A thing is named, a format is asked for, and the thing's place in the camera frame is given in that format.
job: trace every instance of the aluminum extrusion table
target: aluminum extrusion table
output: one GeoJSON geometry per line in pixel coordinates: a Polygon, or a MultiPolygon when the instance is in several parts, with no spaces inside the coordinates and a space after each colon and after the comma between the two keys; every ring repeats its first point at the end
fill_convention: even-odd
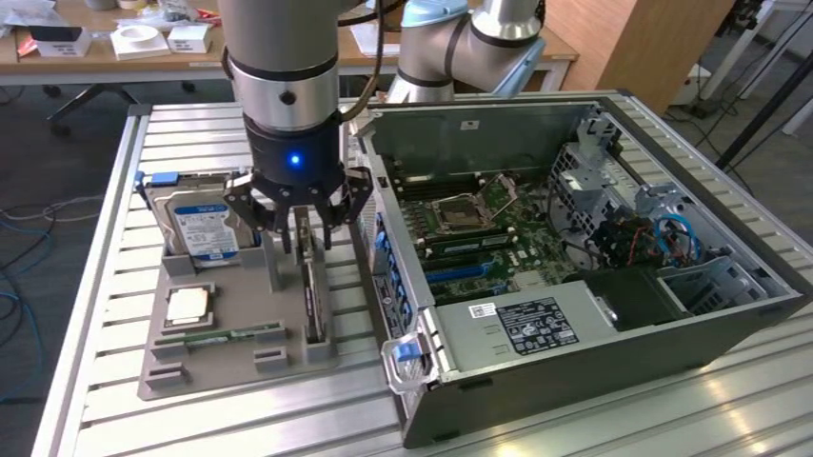
{"type": "MultiPolygon", "coordinates": [[[[612,97],[786,260],[813,280],[811,247],[643,104],[617,94],[612,97]]],[[[404,449],[346,230],[329,253],[340,367],[285,380],[142,401],[137,387],[163,238],[145,202],[133,193],[135,171],[151,174],[248,166],[250,150],[241,116],[234,104],[141,107],[133,111],[35,455],[813,455],[811,307],[753,335],[704,369],[436,447],[404,449]]],[[[667,178],[647,159],[633,157],[631,162],[647,181],[667,178]]]]}

